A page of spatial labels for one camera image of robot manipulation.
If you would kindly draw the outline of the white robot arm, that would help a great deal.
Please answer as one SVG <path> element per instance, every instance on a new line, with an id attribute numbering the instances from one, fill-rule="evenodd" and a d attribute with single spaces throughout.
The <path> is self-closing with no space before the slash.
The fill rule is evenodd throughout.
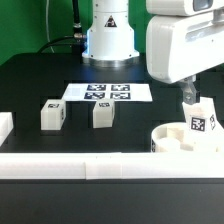
<path id="1" fill-rule="evenodd" d="M 93 0 L 85 63 L 120 67 L 138 60 L 128 21 L 129 0 Z M 224 0 L 146 0 L 146 66 L 160 82 L 178 83 L 188 104 L 198 101 L 195 76 L 224 64 Z"/>

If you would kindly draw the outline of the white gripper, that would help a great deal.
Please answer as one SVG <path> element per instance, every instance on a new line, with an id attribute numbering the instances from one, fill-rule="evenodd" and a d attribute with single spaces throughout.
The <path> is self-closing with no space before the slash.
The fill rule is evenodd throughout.
<path id="1" fill-rule="evenodd" d="M 181 81 L 183 101 L 197 102 L 196 74 L 224 63 L 224 22 L 212 14 L 154 16 L 146 32 L 150 76 L 164 83 Z"/>

